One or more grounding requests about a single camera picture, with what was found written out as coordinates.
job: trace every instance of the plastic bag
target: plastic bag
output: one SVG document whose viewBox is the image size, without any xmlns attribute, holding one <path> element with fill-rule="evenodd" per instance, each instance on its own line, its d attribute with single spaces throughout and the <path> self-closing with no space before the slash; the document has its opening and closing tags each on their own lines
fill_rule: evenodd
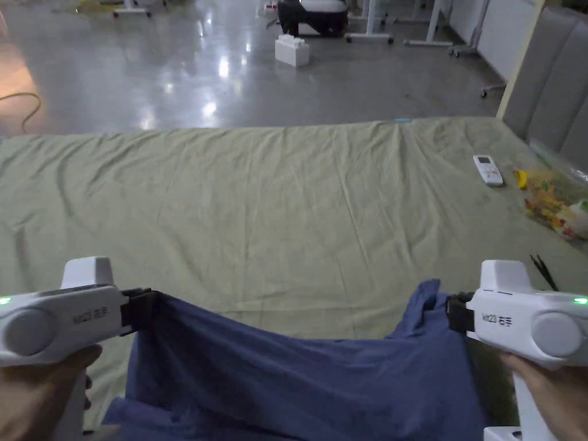
<svg viewBox="0 0 588 441">
<path fill-rule="evenodd" d="M 545 168 L 514 172 L 527 214 L 567 240 L 588 239 L 588 175 L 538 141 L 529 147 Z"/>
</svg>

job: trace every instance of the glossy floor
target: glossy floor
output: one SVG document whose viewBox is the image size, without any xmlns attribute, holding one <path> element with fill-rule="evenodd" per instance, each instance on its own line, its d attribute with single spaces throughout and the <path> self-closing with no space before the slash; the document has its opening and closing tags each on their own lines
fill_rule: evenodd
<svg viewBox="0 0 588 441">
<path fill-rule="evenodd" d="M 494 115 L 499 105 L 499 95 L 480 99 L 497 82 L 481 59 L 402 45 L 424 26 L 389 23 L 390 47 L 312 39 L 311 64 L 295 69 L 275 61 L 280 31 L 255 16 L 256 0 L 173 1 L 151 19 L 3 8 L 0 95 L 42 97 L 30 133 Z M 0 102 L 0 133 L 19 134 L 33 105 Z"/>
</svg>

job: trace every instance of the blue cloth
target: blue cloth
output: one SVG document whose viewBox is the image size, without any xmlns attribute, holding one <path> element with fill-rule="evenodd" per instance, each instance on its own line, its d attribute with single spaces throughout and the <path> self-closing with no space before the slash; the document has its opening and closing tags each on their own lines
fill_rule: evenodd
<svg viewBox="0 0 588 441">
<path fill-rule="evenodd" d="M 104 424 L 129 441 L 482 440 L 464 337 L 438 290 L 423 282 L 379 340 L 289 338 L 166 296 Z"/>
</svg>

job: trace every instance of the human hand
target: human hand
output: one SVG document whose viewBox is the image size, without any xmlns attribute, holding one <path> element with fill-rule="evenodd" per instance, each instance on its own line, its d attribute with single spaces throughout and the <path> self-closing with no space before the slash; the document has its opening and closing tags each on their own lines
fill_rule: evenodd
<svg viewBox="0 0 588 441">
<path fill-rule="evenodd" d="M 45 441 L 64 413 L 79 375 L 102 348 L 90 346 L 54 365 L 0 369 L 0 440 Z M 86 389 L 92 386 L 86 377 Z M 86 409 L 90 402 L 86 398 Z"/>
<path fill-rule="evenodd" d="M 500 358 L 527 384 L 545 424 L 559 441 L 588 441 L 588 368 L 551 371 L 516 355 Z"/>
</svg>

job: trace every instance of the white table leg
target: white table leg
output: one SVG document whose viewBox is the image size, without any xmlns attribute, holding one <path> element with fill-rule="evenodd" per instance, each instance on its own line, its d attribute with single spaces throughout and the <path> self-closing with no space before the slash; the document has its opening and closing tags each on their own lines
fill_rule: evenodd
<svg viewBox="0 0 588 441">
<path fill-rule="evenodd" d="M 504 92 L 506 89 L 506 83 L 501 83 L 501 84 L 490 84 L 484 88 L 482 88 L 482 93 L 480 94 L 480 96 L 482 98 L 485 98 L 488 96 L 488 92 L 493 92 L 493 91 L 502 91 Z"/>
<path fill-rule="evenodd" d="M 362 18 L 365 18 L 366 20 L 368 19 L 368 15 L 369 15 L 369 4 L 370 4 L 370 0 L 363 0 L 363 5 L 362 5 Z"/>
<path fill-rule="evenodd" d="M 118 17 L 119 14 L 146 14 L 147 17 L 151 17 L 149 9 L 135 6 L 133 0 L 125 0 L 124 5 L 124 8 L 116 8 L 112 11 L 112 15 Z"/>
<path fill-rule="evenodd" d="M 429 23 L 429 19 L 419 17 L 421 15 L 421 5 L 423 4 L 423 0 L 415 0 L 415 5 L 412 8 L 412 15 L 410 17 L 394 17 L 392 19 L 392 22 L 412 25 L 426 25 L 427 23 Z"/>
<path fill-rule="evenodd" d="M 367 8 L 365 7 L 365 2 L 368 0 L 363 0 L 363 10 L 365 11 Z M 351 43 L 354 39 L 368 39 L 368 40 L 385 40 L 388 44 L 392 44 L 394 42 L 394 37 L 392 34 L 374 34 L 373 33 L 373 26 L 374 22 L 376 21 L 376 8 L 377 8 L 377 0 L 370 0 L 369 1 L 369 10 L 367 13 L 367 30 L 365 34 L 358 34 L 358 33 L 346 33 L 345 39 L 347 43 Z"/>
<path fill-rule="evenodd" d="M 449 55 L 454 55 L 456 58 L 458 58 L 460 55 L 478 55 L 477 47 L 478 43 L 480 42 L 480 37 L 482 36 L 482 26 L 484 25 L 484 19 L 486 18 L 488 4 L 490 4 L 490 0 L 484 0 L 484 3 L 482 3 L 480 16 L 478 17 L 477 25 L 474 29 L 472 37 L 470 38 L 470 44 L 451 46 L 449 48 Z"/>
<path fill-rule="evenodd" d="M 431 20 L 429 22 L 429 30 L 427 31 L 426 40 L 405 40 L 406 46 L 429 46 L 429 47 L 441 47 L 447 48 L 453 46 L 450 41 L 435 41 L 435 29 L 439 23 L 439 13 L 441 12 L 441 3 L 443 0 L 435 0 L 433 5 L 433 12 L 431 14 Z"/>
</svg>

